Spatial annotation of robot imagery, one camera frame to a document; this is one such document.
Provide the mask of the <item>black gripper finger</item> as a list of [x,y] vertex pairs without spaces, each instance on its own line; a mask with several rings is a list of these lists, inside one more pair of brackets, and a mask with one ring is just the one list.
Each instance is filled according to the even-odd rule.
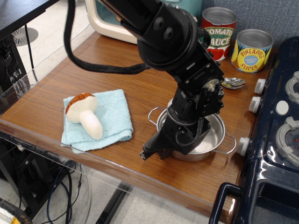
[[174,144],[164,132],[157,132],[143,145],[140,157],[145,161],[162,149],[174,150]]
[[173,149],[162,149],[158,151],[161,160],[165,160],[171,156]]

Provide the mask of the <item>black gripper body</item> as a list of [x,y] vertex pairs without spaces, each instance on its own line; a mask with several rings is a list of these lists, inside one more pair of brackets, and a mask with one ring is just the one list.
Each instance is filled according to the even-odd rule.
[[161,114],[158,118],[158,130],[172,140],[174,151],[187,155],[203,141],[210,131],[210,123],[203,118],[193,125],[182,126],[173,122],[167,114]]

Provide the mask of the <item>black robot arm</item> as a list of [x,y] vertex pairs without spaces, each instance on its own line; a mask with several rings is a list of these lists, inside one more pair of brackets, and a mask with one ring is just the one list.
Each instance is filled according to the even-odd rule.
[[199,28],[187,11],[159,0],[104,0],[137,38],[141,59],[166,71],[178,84],[161,129],[144,145],[140,156],[161,159],[173,151],[188,154],[210,130],[207,116],[223,107],[223,72],[199,39]]

